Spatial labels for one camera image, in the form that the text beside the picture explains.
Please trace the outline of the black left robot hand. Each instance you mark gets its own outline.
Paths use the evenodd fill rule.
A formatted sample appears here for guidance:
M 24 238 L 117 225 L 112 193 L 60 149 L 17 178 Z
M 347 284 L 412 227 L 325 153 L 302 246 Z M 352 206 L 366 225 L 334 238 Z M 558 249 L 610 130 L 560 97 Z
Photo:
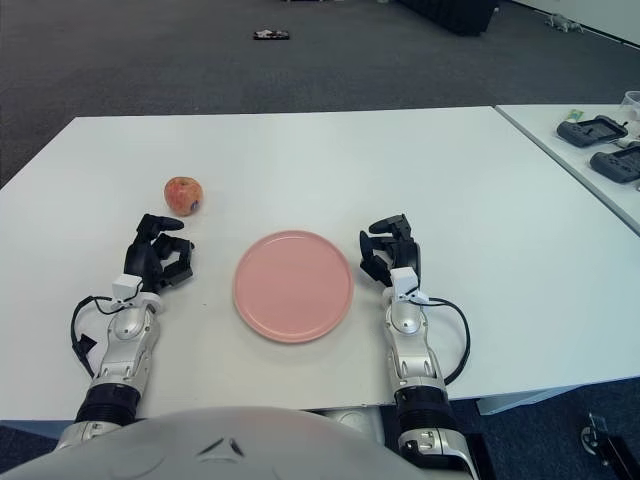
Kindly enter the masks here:
M 160 294 L 193 276 L 194 244 L 168 235 L 184 228 L 181 220 L 145 214 L 128 247 L 123 273 L 113 282 L 112 306 L 118 312 L 150 303 L 162 308 Z

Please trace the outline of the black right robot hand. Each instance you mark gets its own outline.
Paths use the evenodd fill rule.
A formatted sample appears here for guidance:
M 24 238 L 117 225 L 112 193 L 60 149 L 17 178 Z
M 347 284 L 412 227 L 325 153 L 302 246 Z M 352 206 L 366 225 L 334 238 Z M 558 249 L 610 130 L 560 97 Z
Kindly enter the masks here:
M 392 289 L 396 301 L 426 305 L 429 297 L 420 290 L 421 252 L 404 214 L 371 224 L 359 233 L 360 268 L 374 281 Z

